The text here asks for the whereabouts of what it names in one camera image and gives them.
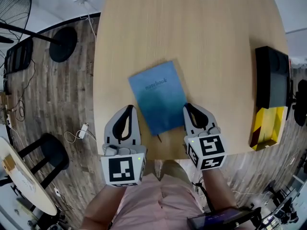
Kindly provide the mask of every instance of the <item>black box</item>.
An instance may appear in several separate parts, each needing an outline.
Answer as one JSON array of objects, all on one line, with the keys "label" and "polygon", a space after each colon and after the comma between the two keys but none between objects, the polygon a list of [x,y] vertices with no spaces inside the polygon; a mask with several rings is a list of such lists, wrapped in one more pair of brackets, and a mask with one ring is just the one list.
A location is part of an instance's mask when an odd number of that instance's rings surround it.
[{"label": "black box", "polygon": [[268,46],[256,48],[256,106],[286,106],[290,91],[289,57]]}]

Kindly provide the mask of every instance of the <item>blue notebook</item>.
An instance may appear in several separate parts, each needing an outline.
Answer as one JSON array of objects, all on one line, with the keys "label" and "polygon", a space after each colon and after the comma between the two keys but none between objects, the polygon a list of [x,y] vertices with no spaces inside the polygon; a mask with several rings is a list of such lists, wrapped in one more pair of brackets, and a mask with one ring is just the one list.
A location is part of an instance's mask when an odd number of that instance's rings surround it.
[{"label": "blue notebook", "polygon": [[187,99],[172,61],[130,77],[129,83],[153,136],[184,125]]}]

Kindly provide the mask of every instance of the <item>wooden table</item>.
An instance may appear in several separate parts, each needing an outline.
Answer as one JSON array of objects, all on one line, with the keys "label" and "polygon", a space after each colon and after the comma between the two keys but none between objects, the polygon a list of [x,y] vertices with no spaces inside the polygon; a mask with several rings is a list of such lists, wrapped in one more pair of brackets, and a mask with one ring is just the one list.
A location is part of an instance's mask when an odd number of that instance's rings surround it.
[{"label": "wooden table", "polygon": [[255,48],[261,46],[288,53],[274,0],[106,0],[94,63],[98,153],[103,154],[106,123],[133,104],[147,158],[187,158],[184,128],[161,134],[162,143],[152,137],[128,83],[131,75],[168,60],[188,101],[214,114],[228,153],[252,151]]},{"label": "wooden table", "polygon": [[52,199],[43,189],[39,181],[31,173],[22,158],[18,155],[17,151],[4,138],[0,137],[1,161],[9,154],[12,156],[15,164],[17,164],[19,168],[32,180],[35,185],[35,191],[32,191],[27,186],[25,186],[15,173],[10,173],[9,176],[14,182],[14,184],[33,205],[35,205],[41,211],[49,215],[55,216],[57,214],[57,209],[52,202]]}]

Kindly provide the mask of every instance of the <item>black device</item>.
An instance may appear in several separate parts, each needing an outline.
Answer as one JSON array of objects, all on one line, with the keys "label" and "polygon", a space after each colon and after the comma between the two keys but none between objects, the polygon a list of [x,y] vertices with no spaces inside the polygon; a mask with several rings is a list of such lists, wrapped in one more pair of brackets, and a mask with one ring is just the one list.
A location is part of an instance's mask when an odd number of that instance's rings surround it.
[{"label": "black device", "polygon": [[188,218],[188,226],[191,230],[232,230],[251,220],[255,227],[259,227],[261,225],[260,210],[261,208],[250,210],[230,207],[222,211]]},{"label": "black device", "polygon": [[290,94],[289,57],[271,47],[256,48],[256,106],[271,108],[286,106]]},{"label": "black device", "polygon": [[289,98],[288,102],[289,109],[291,107],[291,104],[295,103],[295,105],[292,106],[292,108],[294,109],[294,119],[298,125],[304,126],[307,116],[307,81],[301,80],[298,83],[296,95],[294,95],[293,93],[293,81],[291,81],[291,83],[291,98]]}]

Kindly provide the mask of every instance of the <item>fan base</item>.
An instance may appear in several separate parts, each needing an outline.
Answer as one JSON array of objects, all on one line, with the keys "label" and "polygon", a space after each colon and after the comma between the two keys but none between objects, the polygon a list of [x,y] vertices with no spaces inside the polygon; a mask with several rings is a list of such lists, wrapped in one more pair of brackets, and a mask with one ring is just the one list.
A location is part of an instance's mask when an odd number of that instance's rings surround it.
[{"label": "fan base", "polygon": [[53,36],[53,39],[60,41],[61,45],[50,43],[49,54],[51,59],[55,62],[67,60],[77,45],[76,30],[73,27],[64,27]]}]

